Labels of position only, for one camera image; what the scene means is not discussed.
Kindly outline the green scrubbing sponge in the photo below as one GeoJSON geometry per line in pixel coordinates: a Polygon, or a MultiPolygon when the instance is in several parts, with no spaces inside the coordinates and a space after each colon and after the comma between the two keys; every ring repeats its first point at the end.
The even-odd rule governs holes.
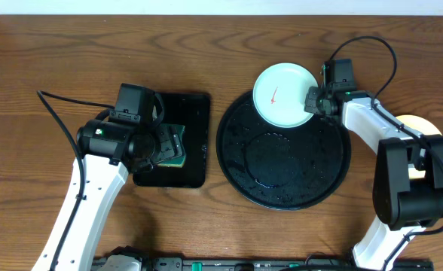
{"type": "Polygon", "coordinates": [[[185,135],[185,126],[178,124],[163,123],[159,126],[161,161],[159,167],[182,168],[186,160],[186,151],[183,145],[183,136],[185,135]]]}

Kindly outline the mint green plate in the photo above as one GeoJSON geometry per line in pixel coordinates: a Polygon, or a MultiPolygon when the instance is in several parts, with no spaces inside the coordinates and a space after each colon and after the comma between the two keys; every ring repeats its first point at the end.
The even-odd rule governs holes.
{"type": "Polygon", "coordinates": [[[265,69],[252,91],[258,114],[269,124],[294,128],[305,124],[313,113],[305,111],[305,99],[311,87],[317,87],[315,77],[303,66],[278,63],[265,69]]]}

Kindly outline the yellow plate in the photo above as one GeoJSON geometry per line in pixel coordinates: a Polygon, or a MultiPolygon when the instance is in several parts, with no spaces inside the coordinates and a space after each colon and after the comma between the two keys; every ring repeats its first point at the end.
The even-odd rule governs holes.
{"type": "MultiPolygon", "coordinates": [[[[415,129],[424,135],[441,135],[440,130],[432,124],[427,119],[422,117],[418,117],[416,115],[399,115],[396,117],[399,121],[401,121],[404,125],[409,126],[412,129],[415,129]]],[[[425,170],[417,170],[414,166],[410,166],[408,168],[409,179],[421,179],[425,176],[425,170]]]]}

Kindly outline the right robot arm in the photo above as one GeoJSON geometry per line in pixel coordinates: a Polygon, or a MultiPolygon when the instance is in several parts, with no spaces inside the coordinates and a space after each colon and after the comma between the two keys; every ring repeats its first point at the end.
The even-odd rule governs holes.
{"type": "Polygon", "coordinates": [[[358,269],[391,270],[416,236],[443,232],[443,136],[424,135],[365,91],[310,87],[307,112],[334,119],[377,155],[376,217],[352,250],[358,269]]]}

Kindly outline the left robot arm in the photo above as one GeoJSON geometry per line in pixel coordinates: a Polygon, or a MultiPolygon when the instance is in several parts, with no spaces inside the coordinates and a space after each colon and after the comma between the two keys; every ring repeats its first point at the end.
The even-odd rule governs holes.
{"type": "Polygon", "coordinates": [[[36,270],[89,270],[113,202],[130,174],[185,163],[185,126],[146,129],[90,120],[78,131],[78,153],[63,205],[36,270]]]}

